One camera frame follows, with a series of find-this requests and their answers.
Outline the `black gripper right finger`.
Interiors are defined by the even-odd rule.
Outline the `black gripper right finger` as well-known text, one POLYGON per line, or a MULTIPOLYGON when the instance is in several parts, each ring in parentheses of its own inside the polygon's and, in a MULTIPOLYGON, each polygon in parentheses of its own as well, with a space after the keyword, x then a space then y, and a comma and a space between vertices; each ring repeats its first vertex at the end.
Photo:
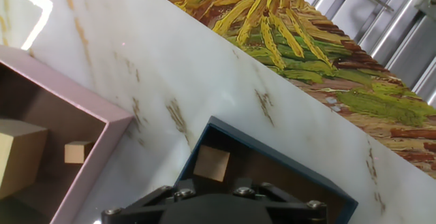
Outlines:
POLYGON ((328 223, 324 202, 303 202, 269 182, 255 184, 250 178, 239 178, 232 187, 232 195, 257 204, 272 223, 328 223))

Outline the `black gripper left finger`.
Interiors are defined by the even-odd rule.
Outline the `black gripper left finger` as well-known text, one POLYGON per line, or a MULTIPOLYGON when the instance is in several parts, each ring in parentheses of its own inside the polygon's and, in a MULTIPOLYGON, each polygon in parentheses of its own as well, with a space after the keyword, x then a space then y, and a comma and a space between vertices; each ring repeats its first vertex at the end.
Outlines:
POLYGON ((172 205, 197 195, 192 179, 173 186, 164 185, 125 208, 116 207, 101 213, 103 224, 155 224, 172 205))

